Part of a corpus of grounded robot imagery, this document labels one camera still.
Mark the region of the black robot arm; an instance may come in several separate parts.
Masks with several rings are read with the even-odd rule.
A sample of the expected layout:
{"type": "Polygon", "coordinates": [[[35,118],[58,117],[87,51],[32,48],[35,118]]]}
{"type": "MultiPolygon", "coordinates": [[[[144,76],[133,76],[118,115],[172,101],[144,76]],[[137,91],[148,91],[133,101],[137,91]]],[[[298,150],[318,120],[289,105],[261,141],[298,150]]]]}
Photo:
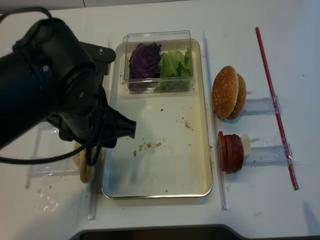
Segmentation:
{"type": "Polygon", "coordinates": [[[48,122],[68,142],[114,148],[136,122],[108,105],[103,78],[113,49],[78,41],[59,18],[36,22],[0,59],[0,145],[48,122]]]}

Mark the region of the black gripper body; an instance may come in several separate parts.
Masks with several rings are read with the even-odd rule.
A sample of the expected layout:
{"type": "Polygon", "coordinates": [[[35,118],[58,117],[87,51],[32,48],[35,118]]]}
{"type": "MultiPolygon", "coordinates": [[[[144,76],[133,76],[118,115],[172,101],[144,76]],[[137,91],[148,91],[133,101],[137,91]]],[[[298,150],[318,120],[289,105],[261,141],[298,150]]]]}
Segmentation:
{"type": "Polygon", "coordinates": [[[136,122],[110,106],[96,105],[82,114],[61,114],[58,129],[64,141],[114,148],[119,138],[135,138],[136,122]]]}

